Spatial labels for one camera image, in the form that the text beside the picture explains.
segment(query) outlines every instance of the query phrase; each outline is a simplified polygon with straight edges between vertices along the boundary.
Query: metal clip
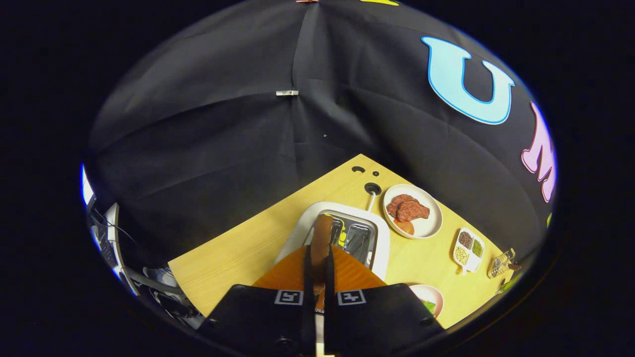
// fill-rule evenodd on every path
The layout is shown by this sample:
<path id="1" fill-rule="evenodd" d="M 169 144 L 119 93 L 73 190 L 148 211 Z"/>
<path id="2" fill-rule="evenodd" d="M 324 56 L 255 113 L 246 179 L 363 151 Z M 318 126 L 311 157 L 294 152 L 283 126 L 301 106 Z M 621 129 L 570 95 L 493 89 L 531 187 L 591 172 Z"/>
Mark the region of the metal clip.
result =
<path id="1" fill-rule="evenodd" d="M 281 95 L 298 95 L 298 91 L 297 90 L 279 90 L 276 92 L 277 96 L 281 96 Z"/>

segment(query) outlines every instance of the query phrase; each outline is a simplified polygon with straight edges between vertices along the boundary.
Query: white cable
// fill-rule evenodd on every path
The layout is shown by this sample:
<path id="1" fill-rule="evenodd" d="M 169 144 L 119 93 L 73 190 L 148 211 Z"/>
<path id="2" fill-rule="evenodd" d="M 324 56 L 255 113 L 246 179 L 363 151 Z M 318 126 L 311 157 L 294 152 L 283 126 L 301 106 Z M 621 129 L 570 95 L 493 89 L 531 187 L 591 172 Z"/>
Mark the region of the white cable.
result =
<path id="1" fill-rule="evenodd" d="M 373 208 L 373 203 L 375 203 L 375 193 L 371 192 L 373 194 L 373 198 L 370 200 L 370 205 L 368 205 L 368 209 L 366 211 L 370 212 L 370 209 Z"/>

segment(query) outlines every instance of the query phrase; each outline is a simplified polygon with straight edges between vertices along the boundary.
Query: black fabric backdrop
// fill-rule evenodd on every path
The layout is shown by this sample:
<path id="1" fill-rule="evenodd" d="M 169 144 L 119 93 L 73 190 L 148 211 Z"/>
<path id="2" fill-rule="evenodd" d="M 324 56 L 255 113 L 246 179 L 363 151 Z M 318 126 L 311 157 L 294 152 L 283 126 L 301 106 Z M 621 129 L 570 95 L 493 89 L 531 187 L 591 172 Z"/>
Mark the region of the black fabric backdrop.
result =
<path id="1" fill-rule="evenodd" d="M 489 100 L 483 59 L 510 75 L 501 125 L 478 123 L 427 80 L 422 36 L 472 54 L 465 87 Z M 277 97 L 277 90 L 298 97 Z M 534 101 L 475 40 L 405 5 L 248 1 L 173 36 L 122 78 L 97 117 L 86 169 L 171 259 L 363 153 L 520 257 L 551 204 L 522 164 Z"/>

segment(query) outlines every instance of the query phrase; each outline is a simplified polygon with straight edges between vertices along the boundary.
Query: seasoning dish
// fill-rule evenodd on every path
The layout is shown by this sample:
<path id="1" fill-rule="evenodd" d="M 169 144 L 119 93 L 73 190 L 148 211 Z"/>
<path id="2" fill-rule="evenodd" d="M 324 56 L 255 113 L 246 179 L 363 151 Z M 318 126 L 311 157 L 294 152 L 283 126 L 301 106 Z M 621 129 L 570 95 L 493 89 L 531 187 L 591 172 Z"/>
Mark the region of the seasoning dish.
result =
<path id="1" fill-rule="evenodd" d="M 481 267 L 485 256 L 485 243 L 468 228 L 461 228 L 454 243 L 452 257 L 461 266 L 461 273 L 475 272 Z"/>

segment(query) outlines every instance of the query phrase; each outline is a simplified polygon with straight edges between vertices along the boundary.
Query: blue letter u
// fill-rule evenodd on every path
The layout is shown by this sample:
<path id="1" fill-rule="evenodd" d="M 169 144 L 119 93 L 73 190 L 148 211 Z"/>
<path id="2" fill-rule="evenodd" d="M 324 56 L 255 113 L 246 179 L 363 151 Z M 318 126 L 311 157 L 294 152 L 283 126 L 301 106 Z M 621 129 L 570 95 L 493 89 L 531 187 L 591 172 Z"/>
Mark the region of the blue letter u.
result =
<path id="1" fill-rule="evenodd" d="M 514 81 L 495 65 L 483 61 L 483 66 L 491 72 L 494 91 L 489 102 L 474 98 L 465 89 L 465 60 L 472 58 L 461 47 L 434 37 L 421 37 L 421 41 L 430 47 L 428 80 L 443 101 L 454 109 L 480 121 L 497 125 L 507 120 L 512 105 Z"/>

